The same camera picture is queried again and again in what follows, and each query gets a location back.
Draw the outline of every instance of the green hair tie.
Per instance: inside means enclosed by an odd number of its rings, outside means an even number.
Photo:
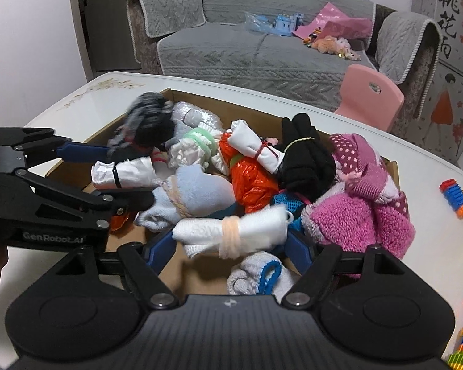
[[[215,142],[213,136],[209,131],[206,131],[206,129],[202,128],[195,128],[191,132],[201,134],[204,136],[206,139],[208,139],[211,142],[211,156],[214,156],[218,152],[218,144]]]
[[[233,168],[233,166],[238,163],[239,160],[241,160],[242,158],[244,158],[244,155],[243,154],[235,154],[235,156],[233,156],[230,160],[230,168]]]
[[[189,132],[188,134],[184,135],[184,138],[189,138],[192,139],[195,143],[198,144],[198,146],[204,150],[204,154],[208,157],[211,157],[211,149],[207,146],[206,143],[204,143],[198,135],[193,134],[192,132]]]

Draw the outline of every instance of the girl illustration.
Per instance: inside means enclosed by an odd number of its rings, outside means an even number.
[[[425,136],[422,139],[422,142],[425,144],[432,124],[436,124],[439,147],[441,147],[441,125],[452,125],[453,123],[453,108],[451,106],[451,98],[449,97],[448,85],[455,83],[456,78],[452,73],[448,73],[444,79],[446,83],[442,86],[439,100],[431,115],[431,123],[428,125],[427,132],[425,132]]]

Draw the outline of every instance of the cardboard box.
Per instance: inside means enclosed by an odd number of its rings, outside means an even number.
[[[162,94],[173,102],[187,101],[198,107],[210,110],[217,114],[223,126],[229,127],[236,119],[244,119],[249,126],[259,135],[282,139],[282,119],[274,115],[242,107],[234,103],[216,100],[215,98],[193,95],[192,93],[166,89]],[[100,131],[86,140],[86,142],[103,144],[114,134],[115,129],[124,121],[124,116],[116,118]],[[329,141],[329,135],[319,132],[321,139],[331,150],[333,146]],[[399,187],[398,165],[384,159],[388,172]],[[86,192],[93,190],[91,186],[91,164],[60,162],[46,175],[50,179],[71,185]],[[153,234],[142,227],[136,227],[131,221],[115,234],[111,234],[106,246],[107,251],[115,251],[120,245],[138,241],[145,243]],[[226,294],[226,280],[231,272],[231,267],[241,260],[222,260],[217,256],[199,255],[193,260],[188,259],[183,248],[178,244],[173,258],[160,274],[160,278],[171,288],[176,295],[183,298],[187,294]]]

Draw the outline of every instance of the gray sofa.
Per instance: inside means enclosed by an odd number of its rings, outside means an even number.
[[[352,61],[244,26],[245,11],[270,19],[302,12],[309,23],[327,2],[373,20],[372,37],[352,46],[362,56],[359,64],[380,70],[403,91],[405,104],[391,130],[403,137],[421,113],[437,63],[440,33],[430,18],[368,0],[127,0],[127,15],[144,73],[224,83],[335,111]]]

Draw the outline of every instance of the chinese characters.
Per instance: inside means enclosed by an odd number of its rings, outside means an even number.
[[[447,41],[449,38],[456,39],[457,32],[453,31],[454,23],[456,22],[455,14],[460,13],[460,9],[458,7],[458,0],[438,0],[442,3],[442,8],[445,8],[444,12],[440,15],[441,20],[437,22],[440,26],[441,30],[444,31],[443,40],[441,44],[441,51],[444,53],[446,58],[448,59],[451,55],[452,47]]]

